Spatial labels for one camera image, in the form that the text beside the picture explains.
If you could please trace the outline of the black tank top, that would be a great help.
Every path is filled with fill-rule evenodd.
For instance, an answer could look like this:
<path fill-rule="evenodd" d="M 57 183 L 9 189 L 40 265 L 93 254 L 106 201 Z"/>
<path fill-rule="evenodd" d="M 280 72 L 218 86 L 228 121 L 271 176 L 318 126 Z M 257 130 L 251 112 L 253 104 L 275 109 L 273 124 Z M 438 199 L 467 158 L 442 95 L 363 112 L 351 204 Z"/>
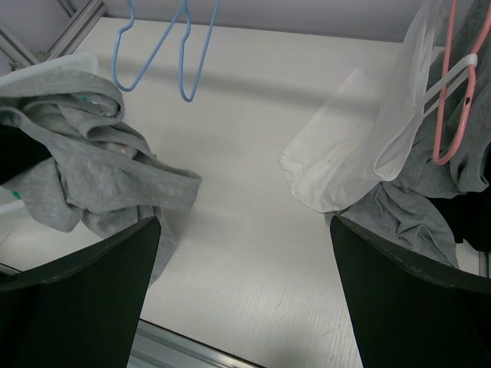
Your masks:
<path fill-rule="evenodd" d="M 490 252 L 490 186 L 452 199 L 431 199 L 456 243 L 464 240 L 477 251 Z"/>

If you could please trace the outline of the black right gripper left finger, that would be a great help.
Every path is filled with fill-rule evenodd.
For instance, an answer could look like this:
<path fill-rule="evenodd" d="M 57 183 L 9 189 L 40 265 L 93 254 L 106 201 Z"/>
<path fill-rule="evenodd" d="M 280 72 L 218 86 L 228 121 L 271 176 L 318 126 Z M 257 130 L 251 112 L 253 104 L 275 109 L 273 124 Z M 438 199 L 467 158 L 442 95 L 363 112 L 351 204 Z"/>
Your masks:
<path fill-rule="evenodd" d="M 160 240 L 146 218 L 27 271 L 1 274 L 3 367 L 125 367 Z"/>

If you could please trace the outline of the grey tank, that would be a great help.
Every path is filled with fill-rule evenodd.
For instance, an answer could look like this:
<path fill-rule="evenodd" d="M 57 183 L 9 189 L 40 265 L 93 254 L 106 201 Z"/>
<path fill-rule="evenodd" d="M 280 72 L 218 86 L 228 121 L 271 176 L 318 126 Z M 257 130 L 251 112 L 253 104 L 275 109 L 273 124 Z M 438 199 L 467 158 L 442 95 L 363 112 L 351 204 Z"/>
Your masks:
<path fill-rule="evenodd" d="M 490 41 L 477 53 L 476 89 L 463 139 L 442 166 L 431 154 L 437 115 L 425 118 L 398 177 L 377 184 L 339 215 L 370 232 L 444 265 L 457 267 L 456 243 L 430 201 L 452 199 L 490 186 Z"/>
<path fill-rule="evenodd" d="M 50 156 L 9 179 L 31 217 L 61 232 L 83 223 L 108 238 L 147 217 L 161 222 L 152 281 L 176 249 L 166 215 L 188 212 L 201 178 L 160 162 L 124 122 L 124 100 L 109 80 L 49 71 L 1 87 L 1 124 L 22 131 Z"/>

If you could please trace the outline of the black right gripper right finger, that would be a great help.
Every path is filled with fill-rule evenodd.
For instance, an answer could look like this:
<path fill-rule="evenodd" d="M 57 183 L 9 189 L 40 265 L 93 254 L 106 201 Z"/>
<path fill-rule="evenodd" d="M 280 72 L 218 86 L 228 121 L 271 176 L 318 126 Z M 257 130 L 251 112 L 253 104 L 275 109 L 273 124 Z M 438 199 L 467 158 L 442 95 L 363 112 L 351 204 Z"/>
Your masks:
<path fill-rule="evenodd" d="M 488 367 L 490 280 L 342 217 L 331 240 L 365 367 Z"/>

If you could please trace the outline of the white tank top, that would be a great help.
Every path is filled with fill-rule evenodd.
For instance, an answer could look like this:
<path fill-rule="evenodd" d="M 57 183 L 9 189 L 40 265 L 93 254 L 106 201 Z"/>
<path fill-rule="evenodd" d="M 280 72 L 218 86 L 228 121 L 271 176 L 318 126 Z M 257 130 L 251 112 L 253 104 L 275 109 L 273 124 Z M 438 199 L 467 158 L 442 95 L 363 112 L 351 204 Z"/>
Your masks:
<path fill-rule="evenodd" d="M 402 170 L 427 107 L 440 90 L 465 81 L 477 56 L 463 57 L 428 87 L 433 40 L 447 21 L 441 1 L 420 6 L 397 59 L 381 79 L 355 68 L 283 150 L 278 161 L 290 193 L 319 213 L 355 204 Z"/>

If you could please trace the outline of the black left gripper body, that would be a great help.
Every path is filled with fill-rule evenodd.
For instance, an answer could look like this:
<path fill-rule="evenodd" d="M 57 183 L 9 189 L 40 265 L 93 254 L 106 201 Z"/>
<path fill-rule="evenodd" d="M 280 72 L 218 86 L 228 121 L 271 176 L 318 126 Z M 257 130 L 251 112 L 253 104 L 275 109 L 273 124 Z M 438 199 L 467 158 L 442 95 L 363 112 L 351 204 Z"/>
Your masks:
<path fill-rule="evenodd" d="M 2 185 L 51 157 L 43 144 L 18 128 L 5 125 L 1 125 L 0 155 Z"/>

